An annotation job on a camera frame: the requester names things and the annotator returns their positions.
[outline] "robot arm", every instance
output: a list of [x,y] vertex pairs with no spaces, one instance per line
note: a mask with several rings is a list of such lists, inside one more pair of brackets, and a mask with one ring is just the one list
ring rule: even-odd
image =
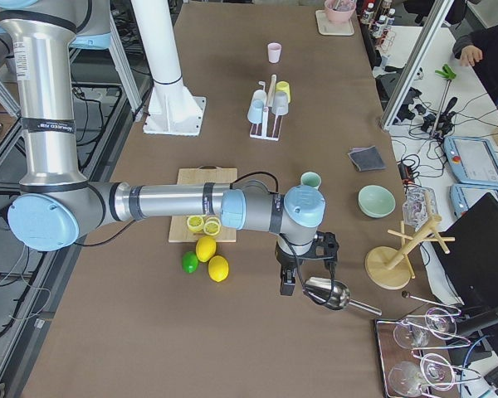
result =
[[[312,187],[293,187],[281,195],[259,182],[237,189],[214,183],[132,187],[88,182],[77,166],[68,48],[78,43],[80,29],[86,34],[78,46],[104,45],[110,31],[103,17],[109,17],[108,1],[0,0],[0,8],[1,25],[13,40],[27,155],[22,194],[8,212],[19,240],[36,250],[58,250],[111,222],[218,214],[225,226],[278,236],[283,294],[292,294],[303,260],[324,259],[334,267],[337,242],[332,234],[317,232],[325,199]],[[323,255],[315,253],[318,246],[324,246]]]

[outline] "green bowl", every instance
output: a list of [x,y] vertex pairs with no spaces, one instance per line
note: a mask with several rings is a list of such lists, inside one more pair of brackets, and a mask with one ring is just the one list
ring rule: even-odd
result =
[[363,187],[358,194],[359,208],[369,217],[385,217],[395,210],[393,194],[379,185]]

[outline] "silver ladle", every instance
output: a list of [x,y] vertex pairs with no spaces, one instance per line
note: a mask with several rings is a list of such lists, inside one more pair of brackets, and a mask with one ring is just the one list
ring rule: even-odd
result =
[[[315,301],[324,303],[329,297],[331,285],[330,279],[316,278],[315,276],[312,276],[305,282],[305,290]],[[349,304],[377,316],[382,315],[382,311],[379,308],[375,308],[366,303],[361,303],[360,301],[351,299],[350,290],[347,285],[343,282],[339,282],[338,280],[334,280],[332,297],[330,297],[328,303],[325,304],[325,307],[337,311],[347,307]]]

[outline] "pink cup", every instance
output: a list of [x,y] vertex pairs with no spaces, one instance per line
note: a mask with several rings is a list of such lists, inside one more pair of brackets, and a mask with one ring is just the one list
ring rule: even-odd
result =
[[325,0],[325,15],[326,18],[332,23],[345,23],[356,11],[356,2],[350,0],[342,0],[342,5],[339,6],[340,10],[347,8],[349,5],[349,10],[347,11],[335,11],[332,9],[335,0]]
[[276,64],[281,58],[282,46],[279,43],[267,45],[267,59],[271,64]]

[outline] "green clamp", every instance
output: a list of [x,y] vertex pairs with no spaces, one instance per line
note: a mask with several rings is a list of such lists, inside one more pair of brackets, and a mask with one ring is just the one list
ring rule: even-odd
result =
[[443,65],[442,70],[436,70],[435,73],[447,80],[454,80],[457,76],[448,64]]

